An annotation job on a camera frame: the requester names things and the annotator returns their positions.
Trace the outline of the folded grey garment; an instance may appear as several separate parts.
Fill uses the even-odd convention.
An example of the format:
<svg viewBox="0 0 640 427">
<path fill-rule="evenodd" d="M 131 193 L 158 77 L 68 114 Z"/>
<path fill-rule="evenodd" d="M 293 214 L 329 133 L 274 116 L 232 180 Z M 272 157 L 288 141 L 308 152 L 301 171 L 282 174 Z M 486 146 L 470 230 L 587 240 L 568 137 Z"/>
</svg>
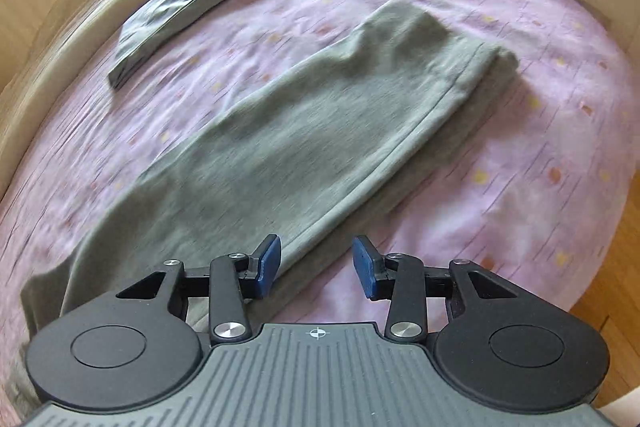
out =
<svg viewBox="0 0 640 427">
<path fill-rule="evenodd" d="M 226 0 L 149 0 L 122 25 L 115 62 L 108 72 L 119 90 L 167 41 Z"/>
</svg>

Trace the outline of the speckled grey pants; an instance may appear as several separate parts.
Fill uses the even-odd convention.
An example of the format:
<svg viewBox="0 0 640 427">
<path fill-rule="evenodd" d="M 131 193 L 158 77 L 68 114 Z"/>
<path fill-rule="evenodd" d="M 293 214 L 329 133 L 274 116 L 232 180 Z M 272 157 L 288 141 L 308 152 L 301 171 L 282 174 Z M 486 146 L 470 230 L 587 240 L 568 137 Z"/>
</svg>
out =
<svg viewBox="0 0 640 427">
<path fill-rule="evenodd" d="M 21 293 L 38 333 L 168 259 L 192 267 L 279 235 L 278 280 L 250 321 L 281 312 L 475 132 L 516 56 L 385 3 L 143 171 L 56 268 Z"/>
</svg>

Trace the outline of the pink patterned bed sheet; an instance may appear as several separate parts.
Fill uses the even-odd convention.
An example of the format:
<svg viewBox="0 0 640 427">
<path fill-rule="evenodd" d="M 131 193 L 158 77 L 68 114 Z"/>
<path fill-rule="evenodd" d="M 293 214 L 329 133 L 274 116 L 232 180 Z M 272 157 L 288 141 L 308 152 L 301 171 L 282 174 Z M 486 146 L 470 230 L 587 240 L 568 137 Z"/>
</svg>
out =
<svg viewBox="0 0 640 427">
<path fill-rule="evenodd" d="M 178 258 L 278 234 L 273 319 L 381 321 L 367 234 L 468 257 L 561 308 L 639 165 L 639 79 L 575 0 L 58 0 L 2 94 L 1 421 L 39 329 Z"/>
</svg>

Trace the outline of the cream duvet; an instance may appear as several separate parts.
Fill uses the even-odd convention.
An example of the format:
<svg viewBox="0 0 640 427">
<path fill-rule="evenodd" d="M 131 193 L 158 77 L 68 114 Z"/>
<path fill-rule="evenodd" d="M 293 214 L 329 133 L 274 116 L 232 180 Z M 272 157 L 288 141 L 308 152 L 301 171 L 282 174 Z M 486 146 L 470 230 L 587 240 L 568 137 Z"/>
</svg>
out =
<svg viewBox="0 0 640 427">
<path fill-rule="evenodd" d="M 23 68 L 1 92 L 1 186 L 9 187 L 40 124 L 93 54 L 149 0 L 58 0 Z"/>
</svg>

